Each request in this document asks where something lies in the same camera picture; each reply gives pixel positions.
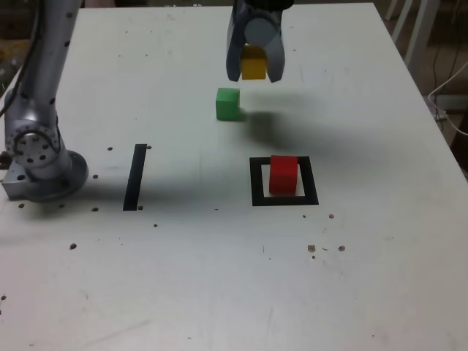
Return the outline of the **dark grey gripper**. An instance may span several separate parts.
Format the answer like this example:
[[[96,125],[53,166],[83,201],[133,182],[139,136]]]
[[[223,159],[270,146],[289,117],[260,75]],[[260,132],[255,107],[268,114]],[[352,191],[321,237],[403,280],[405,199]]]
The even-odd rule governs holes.
[[[285,55],[281,21],[282,1],[235,2],[227,30],[226,71],[229,80],[238,81],[241,76],[241,55],[246,43],[257,57],[265,59],[265,72],[270,81],[275,83],[282,79]]]

